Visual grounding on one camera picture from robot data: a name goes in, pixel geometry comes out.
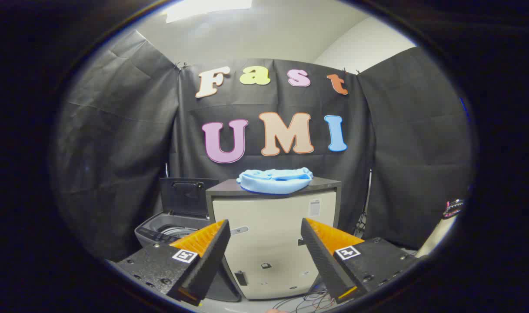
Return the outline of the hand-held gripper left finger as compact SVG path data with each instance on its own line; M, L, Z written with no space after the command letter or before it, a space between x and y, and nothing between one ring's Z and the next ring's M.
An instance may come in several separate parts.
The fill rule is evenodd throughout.
M159 296L199 306L221 266L230 240L227 219L197 230L173 243L148 244L115 269Z

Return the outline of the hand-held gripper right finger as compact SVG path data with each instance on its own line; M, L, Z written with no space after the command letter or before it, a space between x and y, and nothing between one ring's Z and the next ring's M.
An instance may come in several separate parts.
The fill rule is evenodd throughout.
M409 272L419 258L383 238L363 240L310 218L301 236L336 303L360 299Z

